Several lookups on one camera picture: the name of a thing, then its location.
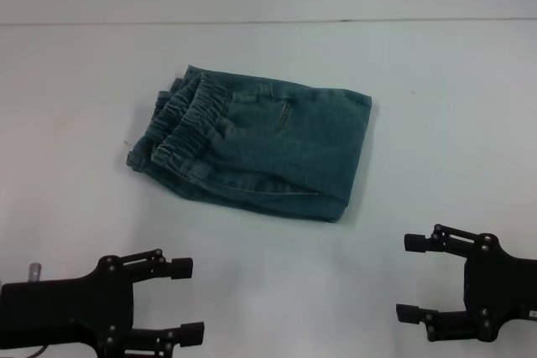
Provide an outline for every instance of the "jeans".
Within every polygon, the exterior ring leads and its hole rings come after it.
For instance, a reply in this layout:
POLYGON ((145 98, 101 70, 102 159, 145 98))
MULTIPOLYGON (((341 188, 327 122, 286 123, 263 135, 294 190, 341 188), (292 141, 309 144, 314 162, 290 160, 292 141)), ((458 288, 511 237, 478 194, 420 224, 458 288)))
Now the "jeans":
POLYGON ((353 91, 190 66, 159 93, 127 165, 188 200, 334 222, 370 110, 353 91))

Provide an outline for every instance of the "metal pin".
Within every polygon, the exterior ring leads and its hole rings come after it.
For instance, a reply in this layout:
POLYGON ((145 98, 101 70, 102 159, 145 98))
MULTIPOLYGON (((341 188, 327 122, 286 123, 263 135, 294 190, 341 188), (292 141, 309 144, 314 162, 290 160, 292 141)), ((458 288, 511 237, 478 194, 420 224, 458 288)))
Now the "metal pin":
POLYGON ((28 282, 36 283, 41 279, 41 265, 39 263, 30 264, 28 282))

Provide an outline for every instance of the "denim pants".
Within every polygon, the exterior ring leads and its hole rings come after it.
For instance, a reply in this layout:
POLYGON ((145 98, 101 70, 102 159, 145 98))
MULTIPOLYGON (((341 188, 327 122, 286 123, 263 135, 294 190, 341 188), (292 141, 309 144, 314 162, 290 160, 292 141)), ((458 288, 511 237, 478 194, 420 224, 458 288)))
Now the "denim pants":
POLYGON ((339 220, 371 98, 190 66, 159 93, 127 165, 188 200, 339 220))

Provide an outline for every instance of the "folded jeans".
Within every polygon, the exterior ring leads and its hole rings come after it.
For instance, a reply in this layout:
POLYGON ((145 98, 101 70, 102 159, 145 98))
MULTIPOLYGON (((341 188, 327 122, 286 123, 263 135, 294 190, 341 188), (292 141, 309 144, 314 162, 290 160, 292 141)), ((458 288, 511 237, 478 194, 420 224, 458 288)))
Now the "folded jeans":
POLYGON ((370 110, 353 91, 189 66, 159 93, 127 165, 188 200, 334 222, 370 110))

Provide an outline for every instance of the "pocket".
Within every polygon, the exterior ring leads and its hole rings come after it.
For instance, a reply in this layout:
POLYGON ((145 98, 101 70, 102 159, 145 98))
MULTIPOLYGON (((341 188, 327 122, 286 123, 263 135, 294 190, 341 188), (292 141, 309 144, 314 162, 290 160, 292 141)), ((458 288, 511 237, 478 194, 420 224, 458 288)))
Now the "pocket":
POLYGON ((222 118, 223 132, 244 135, 276 135, 289 124, 292 100, 271 96, 230 102, 222 118))

